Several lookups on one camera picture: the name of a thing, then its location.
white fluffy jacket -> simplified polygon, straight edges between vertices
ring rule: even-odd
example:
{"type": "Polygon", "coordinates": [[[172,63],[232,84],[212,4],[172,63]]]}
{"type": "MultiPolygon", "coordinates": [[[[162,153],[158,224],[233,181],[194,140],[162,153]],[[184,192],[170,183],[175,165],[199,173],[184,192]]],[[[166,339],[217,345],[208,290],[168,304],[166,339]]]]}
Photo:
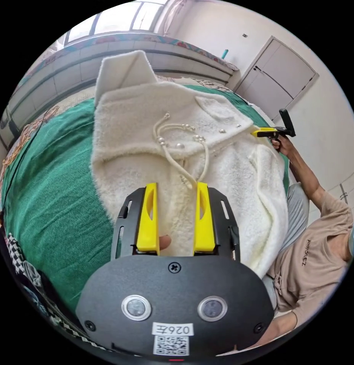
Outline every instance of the white fluffy jacket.
{"type": "MultiPolygon", "coordinates": [[[[172,238],[161,254],[192,254],[196,192],[152,134],[169,113],[167,123],[192,125],[205,138],[210,161],[203,182],[227,196],[240,230],[241,261],[263,277],[282,246],[288,213],[284,162],[265,138],[250,134],[252,120],[223,96],[157,82],[142,51],[103,60],[95,105],[91,168],[110,219],[116,220],[128,194],[157,182],[159,233],[172,238]]],[[[205,150],[193,133],[168,130],[163,137],[171,157],[197,179],[205,150]]]]}

green bed sheet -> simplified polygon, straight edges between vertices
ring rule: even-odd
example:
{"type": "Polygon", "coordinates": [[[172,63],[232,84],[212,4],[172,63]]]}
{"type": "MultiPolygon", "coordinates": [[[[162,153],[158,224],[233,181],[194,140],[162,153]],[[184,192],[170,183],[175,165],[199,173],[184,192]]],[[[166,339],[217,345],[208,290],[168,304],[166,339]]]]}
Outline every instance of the green bed sheet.
{"type": "MultiPolygon", "coordinates": [[[[186,87],[222,94],[257,126],[267,126],[232,92],[186,87]]],[[[18,240],[26,260],[49,278],[73,313],[88,278],[109,261],[113,236],[91,177],[93,124],[93,99],[54,117],[7,168],[2,187],[4,196],[14,176],[4,207],[6,233],[18,240]]],[[[286,158],[285,163],[287,192],[286,158]]]]}

window frame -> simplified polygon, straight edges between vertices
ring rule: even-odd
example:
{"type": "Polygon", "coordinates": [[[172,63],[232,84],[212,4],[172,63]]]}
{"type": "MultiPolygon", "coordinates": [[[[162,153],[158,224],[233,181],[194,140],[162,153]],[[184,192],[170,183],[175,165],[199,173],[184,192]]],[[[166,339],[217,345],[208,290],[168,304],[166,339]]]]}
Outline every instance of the window frame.
{"type": "MultiPolygon", "coordinates": [[[[130,24],[130,28],[129,30],[115,30],[113,32],[104,32],[104,33],[99,33],[97,35],[101,36],[101,35],[107,35],[107,34],[115,34],[115,33],[125,33],[125,32],[131,32],[131,33],[153,33],[153,30],[155,28],[155,25],[158,21],[158,19],[160,18],[161,14],[162,14],[162,11],[164,10],[165,6],[169,3],[169,1],[171,0],[168,0],[166,1],[165,4],[159,4],[160,5],[160,8],[158,9],[158,11],[156,12],[155,16],[154,16],[154,19],[150,25],[150,28],[147,29],[147,30],[143,30],[143,29],[133,29],[133,26],[134,26],[134,23],[135,23],[135,20],[136,20],[136,17],[138,16],[142,6],[145,4],[145,3],[149,3],[149,4],[157,4],[157,3],[154,3],[154,2],[151,2],[151,1],[148,1],[148,0],[142,0],[140,1],[140,5],[138,7],[138,9],[136,10],[135,14],[134,14],[134,17],[132,19],[132,22],[130,24]]],[[[87,38],[90,38],[90,37],[93,37],[95,36],[95,30],[96,30],[96,26],[97,26],[97,23],[99,21],[99,18],[101,16],[101,14],[103,13],[103,11],[101,11],[100,13],[96,14],[94,20],[93,20],[93,23],[92,23],[92,26],[90,28],[90,31],[88,33],[88,35],[85,35],[83,37],[79,37],[77,39],[74,39],[73,41],[70,41],[69,42],[69,35],[70,35],[70,32],[73,28],[71,28],[70,30],[68,30],[65,34],[65,38],[64,38],[64,47],[67,47],[69,45],[72,45],[73,43],[77,43],[81,40],[84,40],[84,39],[87,39],[87,38]]]]}

door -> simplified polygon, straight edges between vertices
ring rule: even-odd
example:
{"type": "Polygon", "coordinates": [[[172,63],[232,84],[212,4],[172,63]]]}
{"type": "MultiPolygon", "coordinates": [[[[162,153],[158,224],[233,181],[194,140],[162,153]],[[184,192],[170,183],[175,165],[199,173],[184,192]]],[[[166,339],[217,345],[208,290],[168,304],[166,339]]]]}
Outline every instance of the door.
{"type": "Polygon", "coordinates": [[[273,120],[313,79],[315,71],[288,47],[273,39],[236,93],[273,120]]]}

bed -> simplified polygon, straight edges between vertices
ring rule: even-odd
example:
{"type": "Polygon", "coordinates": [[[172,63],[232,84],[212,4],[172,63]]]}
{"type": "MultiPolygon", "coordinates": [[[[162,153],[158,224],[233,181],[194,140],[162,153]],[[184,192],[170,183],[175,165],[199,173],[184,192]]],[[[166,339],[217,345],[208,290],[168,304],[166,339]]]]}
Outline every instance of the bed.
{"type": "MultiPolygon", "coordinates": [[[[221,84],[194,78],[159,79],[224,95],[257,126],[271,125],[259,108],[221,84]]],[[[94,89],[58,102],[28,124],[0,175],[0,224],[4,221],[6,235],[18,242],[19,261],[26,259],[45,273],[71,313],[87,279],[108,262],[113,237],[89,168],[94,89]]],[[[287,193],[289,163],[283,158],[287,193]]]]}

